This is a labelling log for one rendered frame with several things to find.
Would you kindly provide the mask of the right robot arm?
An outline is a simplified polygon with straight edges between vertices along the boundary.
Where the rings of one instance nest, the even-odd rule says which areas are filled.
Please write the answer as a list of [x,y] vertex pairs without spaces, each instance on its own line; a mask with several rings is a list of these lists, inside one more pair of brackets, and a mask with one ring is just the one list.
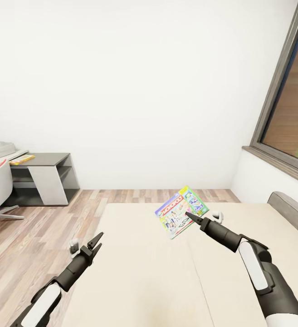
[[[211,219],[200,218],[189,212],[185,214],[200,225],[201,231],[232,252],[235,253],[239,248],[267,327],[298,327],[298,300],[278,267],[272,264],[269,248],[224,227],[221,211],[213,211]],[[248,241],[241,243],[242,238]]]

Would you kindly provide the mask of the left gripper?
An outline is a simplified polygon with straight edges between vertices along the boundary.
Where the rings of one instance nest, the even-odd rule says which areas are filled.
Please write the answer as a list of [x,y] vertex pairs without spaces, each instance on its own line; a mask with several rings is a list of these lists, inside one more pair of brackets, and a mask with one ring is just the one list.
[[79,250],[80,253],[74,259],[72,259],[72,262],[66,267],[66,269],[70,270],[74,274],[77,280],[80,278],[83,272],[85,272],[85,270],[92,265],[93,258],[96,256],[103,243],[99,243],[95,249],[93,248],[96,246],[103,234],[104,233],[101,232],[91,241],[89,241],[87,243],[87,247],[83,245]]

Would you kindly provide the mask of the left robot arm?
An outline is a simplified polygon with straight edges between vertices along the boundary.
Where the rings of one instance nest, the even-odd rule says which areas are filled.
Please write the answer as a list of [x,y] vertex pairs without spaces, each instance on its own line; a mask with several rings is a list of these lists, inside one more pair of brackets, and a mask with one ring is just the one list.
[[[47,327],[50,313],[58,305],[62,298],[61,288],[68,292],[72,285],[80,278],[85,270],[93,263],[103,243],[93,249],[104,233],[99,233],[80,250],[78,239],[74,238],[68,243],[72,262],[59,275],[54,276],[42,287],[31,300],[31,305],[18,316],[10,327]],[[61,288],[60,288],[61,287]]]

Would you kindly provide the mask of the board game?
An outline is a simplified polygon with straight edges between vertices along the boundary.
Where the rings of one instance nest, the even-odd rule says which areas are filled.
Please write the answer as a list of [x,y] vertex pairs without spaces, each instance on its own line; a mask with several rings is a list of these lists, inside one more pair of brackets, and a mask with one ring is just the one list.
[[34,157],[35,156],[33,156],[33,155],[24,155],[24,156],[19,157],[17,159],[11,160],[10,161],[10,164],[12,164],[12,165],[18,165],[18,164],[23,163],[23,162],[25,162],[27,160],[30,160],[30,159],[32,159]]
[[209,209],[186,185],[154,213],[171,240],[186,230],[194,221],[185,213],[202,217]]

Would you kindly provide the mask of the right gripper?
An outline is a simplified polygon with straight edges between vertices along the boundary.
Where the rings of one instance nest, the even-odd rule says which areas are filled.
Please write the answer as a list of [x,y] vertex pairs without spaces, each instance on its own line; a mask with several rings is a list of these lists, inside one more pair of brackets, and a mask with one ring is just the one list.
[[200,218],[189,212],[186,212],[185,214],[198,225],[200,225],[201,231],[205,232],[206,235],[223,245],[224,238],[229,231],[228,228],[224,227],[218,222],[212,221],[207,217]]

